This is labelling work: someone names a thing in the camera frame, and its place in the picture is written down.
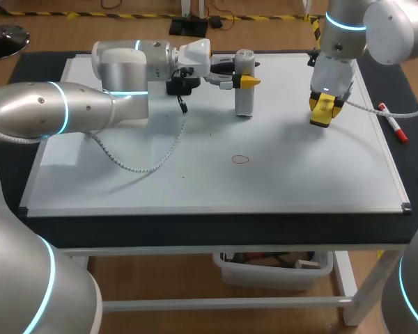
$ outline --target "table leg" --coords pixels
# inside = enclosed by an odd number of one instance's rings
[[[382,289],[402,252],[386,250],[371,273],[357,290],[350,305],[343,309],[343,319],[347,326],[358,326],[373,306],[380,300]]]
[[[304,4],[304,11],[305,11],[305,15],[309,15],[311,12],[311,5],[312,5],[312,1],[313,0],[303,0],[303,4]]]
[[[199,9],[200,19],[204,19],[204,0],[199,1],[198,9]]]
[[[181,0],[181,16],[190,16],[190,0]]]

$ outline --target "black cable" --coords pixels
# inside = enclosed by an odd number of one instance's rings
[[[123,0],[119,0],[118,4],[116,4],[115,6],[107,7],[104,5],[104,0],[100,0],[100,6],[103,9],[115,9],[117,7],[121,7],[122,4],[123,4]]]
[[[3,6],[0,6],[0,14],[10,15],[10,12],[8,12],[8,10],[4,8]]]
[[[232,11],[229,10],[229,9],[220,9],[220,8],[218,8],[217,5],[215,5],[214,0],[210,0],[210,2],[212,4],[212,6],[215,7],[216,10],[218,10],[220,12],[228,12],[228,13],[230,13],[232,15],[232,25],[229,28],[227,28],[227,29],[220,28],[220,30],[223,30],[223,31],[231,30],[234,27],[234,24],[235,24],[235,15],[234,15],[234,13],[232,13]]]

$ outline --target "whiteboard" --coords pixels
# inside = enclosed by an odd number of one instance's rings
[[[309,124],[306,54],[257,54],[252,119],[235,116],[234,91],[205,81],[185,96],[182,140],[156,172],[130,173],[83,134],[41,145],[21,206],[28,216],[207,213],[402,213],[408,202],[377,116],[345,105],[323,129]],[[89,56],[68,62],[64,81],[100,88]],[[350,100],[371,107],[359,69]],[[145,128],[99,134],[125,164],[154,166],[183,114],[164,83],[149,83]],[[235,164],[236,155],[246,156]]]

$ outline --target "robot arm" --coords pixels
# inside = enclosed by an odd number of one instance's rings
[[[350,96],[355,59],[366,48],[383,65],[418,57],[418,1],[330,0],[320,48],[310,123],[328,127]]]
[[[0,132],[18,138],[101,130],[148,117],[146,56],[111,49],[102,57],[105,92],[77,83],[15,83],[0,88]]]
[[[122,40],[97,42],[93,71],[101,90],[77,83],[15,83],[0,88],[0,136],[46,138],[55,134],[90,132],[108,127],[145,125],[148,119],[148,81],[166,81],[170,95],[189,95],[200,78],[211,75],[210,42],[197,40],[179,49],[166,41]],[[231,59],[229,82],[210,80],[221,89],[234,88],[236,113],[252,115],[254,53],[240,50]],[[184,102],[178,98],[183,112]]]

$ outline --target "white plastic bin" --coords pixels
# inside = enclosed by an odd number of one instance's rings
[[[314,281],[333,270],[333,252],[315,252],[313,261],[320,269],[293,269],[253,266],[224,261],[224,253],[214,253],[214,263],[222,270],[222,278],[229,285],[267,287],[274,289],[308,290]]]

